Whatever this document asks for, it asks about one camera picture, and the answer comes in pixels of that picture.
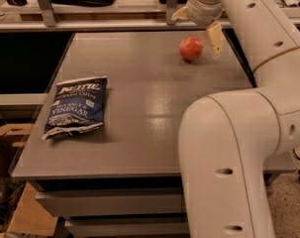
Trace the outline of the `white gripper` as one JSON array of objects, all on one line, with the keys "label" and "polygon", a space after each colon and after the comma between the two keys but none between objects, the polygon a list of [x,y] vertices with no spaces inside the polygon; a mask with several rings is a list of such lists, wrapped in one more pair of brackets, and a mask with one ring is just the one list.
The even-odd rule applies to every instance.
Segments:
[{"label": "white gripper", "polygon": [[205,27],[206,39],[214,57],[222,52],[222,27],[217,21],[222,14],[222,3],[220,0],[187,0],[186,6],[175,11],[170,19],[193,21],[197,26]]}]

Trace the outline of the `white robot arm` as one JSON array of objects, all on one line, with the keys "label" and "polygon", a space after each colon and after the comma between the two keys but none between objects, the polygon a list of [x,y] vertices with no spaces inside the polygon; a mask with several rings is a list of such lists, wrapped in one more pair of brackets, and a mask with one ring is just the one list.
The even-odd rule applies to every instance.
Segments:
[{"label": "white robot arm", "polygon": [[300,32],[273,0],[188,0],[200,26],[226,14],[256,86],[192,103],[178,151],[191,238],[275,238],[267,158],[300,146]]}]

